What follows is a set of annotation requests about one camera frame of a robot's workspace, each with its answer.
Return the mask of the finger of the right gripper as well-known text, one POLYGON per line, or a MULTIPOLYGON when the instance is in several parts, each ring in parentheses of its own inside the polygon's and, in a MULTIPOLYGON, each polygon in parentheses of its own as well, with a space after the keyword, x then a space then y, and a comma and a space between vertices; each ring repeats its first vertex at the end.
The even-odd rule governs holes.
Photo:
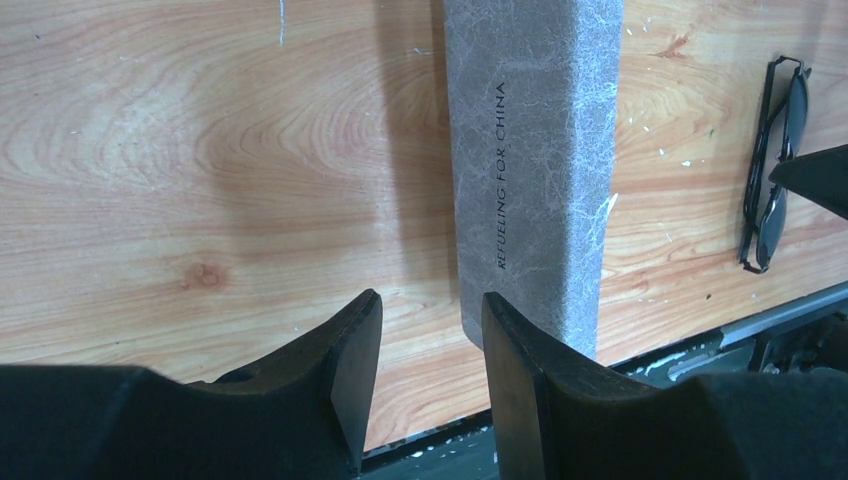
POLYGON ((779 163, 769 179, 847 219, 847 145, 779 163))

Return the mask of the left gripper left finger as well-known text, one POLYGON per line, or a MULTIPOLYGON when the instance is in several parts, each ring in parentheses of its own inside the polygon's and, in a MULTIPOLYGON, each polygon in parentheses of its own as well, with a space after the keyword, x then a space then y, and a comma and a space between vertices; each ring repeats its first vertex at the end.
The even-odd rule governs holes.
POLYGON ((352 479, 383 308, 366 290, 213 382, 141 366, 5 365, 5 479, 352 479))

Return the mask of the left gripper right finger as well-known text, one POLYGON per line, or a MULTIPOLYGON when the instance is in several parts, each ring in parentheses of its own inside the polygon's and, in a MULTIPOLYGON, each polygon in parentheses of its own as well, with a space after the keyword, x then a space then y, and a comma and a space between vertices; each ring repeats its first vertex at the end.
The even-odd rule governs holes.
POLYGON ((482 301, 504 479, 843 479, 847 377, 701 374, 656 388, 482 301))

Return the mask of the black sunglasses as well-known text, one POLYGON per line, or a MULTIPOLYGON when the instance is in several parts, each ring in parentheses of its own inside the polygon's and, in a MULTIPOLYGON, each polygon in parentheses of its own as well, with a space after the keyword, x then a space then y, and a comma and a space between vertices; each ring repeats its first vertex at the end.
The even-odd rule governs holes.
POLYGON ((787 56, 767 66, 738 251, 743 269, 754 274, 769 269, 785 229, 788 193, 769 175, 798 155, 808 119, 810 74, 803 61, 787 56))

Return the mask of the grey glasses case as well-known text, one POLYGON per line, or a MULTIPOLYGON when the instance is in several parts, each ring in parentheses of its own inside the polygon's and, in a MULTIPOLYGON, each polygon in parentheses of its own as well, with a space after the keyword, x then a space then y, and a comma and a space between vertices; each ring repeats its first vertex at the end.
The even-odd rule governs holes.
POLYGON ((594 357, 624 5, 448 1, 445 47, 461 318, 505 297, 594 357))

